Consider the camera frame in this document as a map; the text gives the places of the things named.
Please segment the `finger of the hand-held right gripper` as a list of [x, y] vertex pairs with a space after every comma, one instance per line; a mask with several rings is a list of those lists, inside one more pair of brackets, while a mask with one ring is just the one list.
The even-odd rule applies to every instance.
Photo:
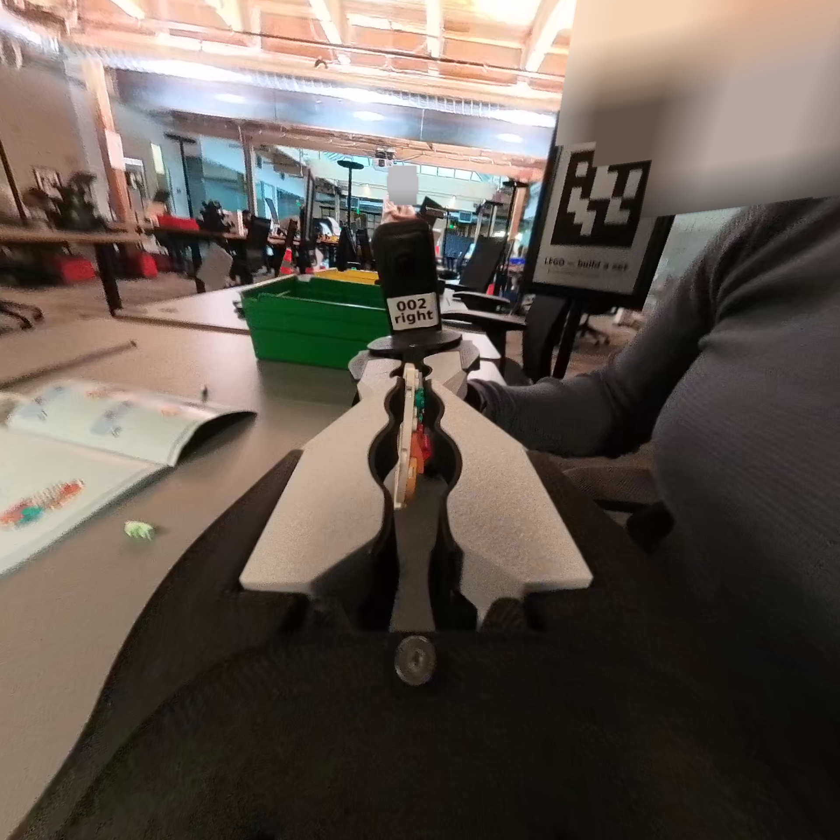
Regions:
[[396, 359], [367, 359], [359, 379], [360, 396], [386, 395], [399, 384], [402, 363]]
[[468, 375], [460, 358], [426, 358], [425, 380], [443, 387], [457, 396], [468, 391]]

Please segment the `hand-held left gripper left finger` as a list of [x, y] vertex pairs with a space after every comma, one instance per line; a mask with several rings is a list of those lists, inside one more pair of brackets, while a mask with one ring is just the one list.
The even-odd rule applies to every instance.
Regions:
[[243, 590], [336, 601], [359, 629], [389, 628], [400, 562], [375, 448], [387, 442], [399, 385], [376, 386], [306, 443], [239, 576]]

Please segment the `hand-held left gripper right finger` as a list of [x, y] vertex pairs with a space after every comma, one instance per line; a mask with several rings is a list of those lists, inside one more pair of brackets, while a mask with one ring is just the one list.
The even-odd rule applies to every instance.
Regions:
[[425, 390], [443, 483], [427, 577], [436, 628], [478, 628], [500, 601], [588, 588], [593, 573], [527, 449], [447, 387]]

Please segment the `white lego model with coloured bricks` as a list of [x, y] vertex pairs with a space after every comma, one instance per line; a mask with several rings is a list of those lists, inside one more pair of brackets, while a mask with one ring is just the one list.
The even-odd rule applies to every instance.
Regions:
[[403, 414], [396, 438], [392, 498], [396, 511], [404, 509], [417, 493], [418, 478], [432, 458], [433, 444], [426, 426], [427, 386], [424, 374], [415, 364], [406, 363]]

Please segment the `lego instruction booklet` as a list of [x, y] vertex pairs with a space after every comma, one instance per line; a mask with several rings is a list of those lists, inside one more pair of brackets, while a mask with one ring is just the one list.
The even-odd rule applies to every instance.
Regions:
[[179, 464], [248, 408], [64, 379], [2, 393], [1, 573]]

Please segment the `black floor lamp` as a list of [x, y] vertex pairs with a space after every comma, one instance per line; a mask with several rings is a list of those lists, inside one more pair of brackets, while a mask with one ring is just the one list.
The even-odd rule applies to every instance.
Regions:
[[341, 159], [338, 166], [347, 174], [347, 193], [345, 200], [345, 220], [339, 233], [337, 249], [337, 267], [341, 271], [361, 268], [364, 264], [358, 226], [353, 216], [353, 176], [363, 169], [364, 165], [352, 159]]

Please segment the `stack of green storage bins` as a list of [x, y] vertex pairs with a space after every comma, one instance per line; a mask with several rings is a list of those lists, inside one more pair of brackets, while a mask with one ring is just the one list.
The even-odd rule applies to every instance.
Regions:
[[240, 291], [239, 307], [258, 361], [343, 369], [391, 332], [382, 289], [349, 278], [283, 276]]

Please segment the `black sign stand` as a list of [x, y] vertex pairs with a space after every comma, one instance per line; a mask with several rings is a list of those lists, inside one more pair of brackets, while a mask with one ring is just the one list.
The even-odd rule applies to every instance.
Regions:
[[521, 342], [522, 371], [532, 384], [566, 376], [581, 318], [594, 301], [583, 295], [534, 295]]

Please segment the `black framed marker sign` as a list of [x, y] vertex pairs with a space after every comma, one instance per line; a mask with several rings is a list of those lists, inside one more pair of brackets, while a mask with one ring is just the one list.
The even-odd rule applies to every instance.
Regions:
[[650, 161], [595, 164], [595, 144], [556, 145], [541, 184], [524, 281], [538, 294], [644, 303], [673, 216], [644, 210]]

